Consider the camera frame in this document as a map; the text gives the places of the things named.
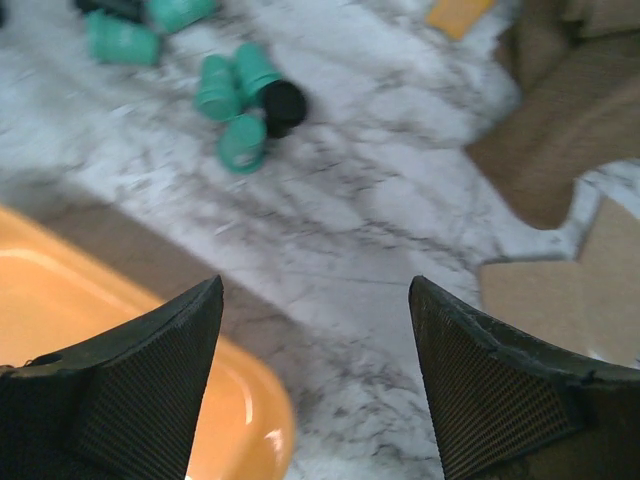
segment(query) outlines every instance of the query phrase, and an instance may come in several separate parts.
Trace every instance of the teal cup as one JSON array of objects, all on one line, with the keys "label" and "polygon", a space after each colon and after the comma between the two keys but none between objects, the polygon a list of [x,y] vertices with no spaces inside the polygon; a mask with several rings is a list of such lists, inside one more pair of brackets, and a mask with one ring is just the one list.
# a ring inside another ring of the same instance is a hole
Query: teal cup
[{"label": "teal cup", "polygon": [[103,63],[156,65],[161,40],[148,28],[97,10],[87,15],[89,51]]},{"label": "teal cup", "polygon": [[242,112],[233,66],[225,57],[211,55],[204,60],[194,105],[200,113],[218,122],[229,121]]},{"label": "teal cup", "polygon": [[236,73],[242,96],[250,105],[260,104],[260,92],[267,85],[282,79],[266,52],[255,43],[245,43],[236,51]]},{"label": "teal cup", "polygon": [[215,9],[215,0],[150,0],[147,4],[151,20],[167,33],[209,17]]},{"label": "teal cup", "polygon": [[267,129],[262,119],[240,115],[231,122],[218,140],[218,157],[233,173],[252,173],[264,163]]}]

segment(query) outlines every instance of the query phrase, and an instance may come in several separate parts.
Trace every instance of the orange plastic tray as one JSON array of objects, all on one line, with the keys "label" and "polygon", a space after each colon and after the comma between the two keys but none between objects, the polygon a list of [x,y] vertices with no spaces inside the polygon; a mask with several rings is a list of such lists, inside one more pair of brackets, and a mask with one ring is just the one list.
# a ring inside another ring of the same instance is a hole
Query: orange plastic tray
[{"label": "orange plastic tray", "polygon": [[496,0],[438,0],[425,21],[454,40],[461,40]]},{"label": "orange plastic tray", "polygon": [[[24,365],[162,302],[30,221],[0,208],[0,365]],[[188,475],[280,480],[294,420],[278,379],[220,337]]]}]

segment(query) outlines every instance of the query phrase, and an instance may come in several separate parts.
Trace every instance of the marble floor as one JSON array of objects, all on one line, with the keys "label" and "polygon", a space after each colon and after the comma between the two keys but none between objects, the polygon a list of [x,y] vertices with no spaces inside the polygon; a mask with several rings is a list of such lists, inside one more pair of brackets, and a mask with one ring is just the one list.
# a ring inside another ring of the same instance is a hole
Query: marble floor
[{"label": "marble floor", "polygon": [[[9,1],[0,31],[0,202],[165,296],[211,273],[225,331],[296,406],[289,480],[442,478],[407,292],[424,274],[477,305],[478,265],[571,258],[606,194],[640,216],[640,166],[579,182],[569,221],[507,210],[461,147],[518,102],[491,60],[503,0],[454,44],[429,0],[227,0],[162,65],[95,64],[65,0]],[[263,170],[224,171],[192,109],[210,53],[253,40],[313,113]]]}]

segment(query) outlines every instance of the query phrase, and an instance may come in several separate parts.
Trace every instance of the cardboard sheet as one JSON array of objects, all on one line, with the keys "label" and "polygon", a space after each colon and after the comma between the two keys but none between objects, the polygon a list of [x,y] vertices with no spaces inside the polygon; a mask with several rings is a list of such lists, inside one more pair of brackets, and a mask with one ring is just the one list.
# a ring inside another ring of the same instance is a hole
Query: cardboard sheet
[{"label": "cardboard sheet", "polygon": [[640,222],[603,200],[578,261],[588,341],[608,361],[630,365],[640,353]]},{"label": "cardboard sheet", "polygon": [[588,355],[580,266],[575,262],[487,265],[482,299],[492,316],[566,350]]},{"label": "cardboard sheet", "polygon": [[640,222],[602,202],[577,262],[519,262],[480,269],[490,315],[586,356],[637,366]]}]

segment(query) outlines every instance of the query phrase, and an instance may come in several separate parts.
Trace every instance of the black plastic cup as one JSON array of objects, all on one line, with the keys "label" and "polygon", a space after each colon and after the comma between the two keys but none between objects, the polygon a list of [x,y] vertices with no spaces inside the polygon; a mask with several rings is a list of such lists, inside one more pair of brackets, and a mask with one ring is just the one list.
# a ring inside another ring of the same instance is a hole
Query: black plastic cup
[{"label": "black plastic cup", "polygon": [[102,10],[123,20],[144,23],[144,0],[73,0],[73,5],[83,14]]},{"label": "black plastic cup", "polygon": [[0,0],[0,28],[4,25],[4,21],[7,19],[7,9],[4,5],[4,0]]},{"label": "black plastic cup", "polygon": [[260,94],[269,137],[286,137],[307,118],[307,99],[293,83],[278,80],[264,87]]}]

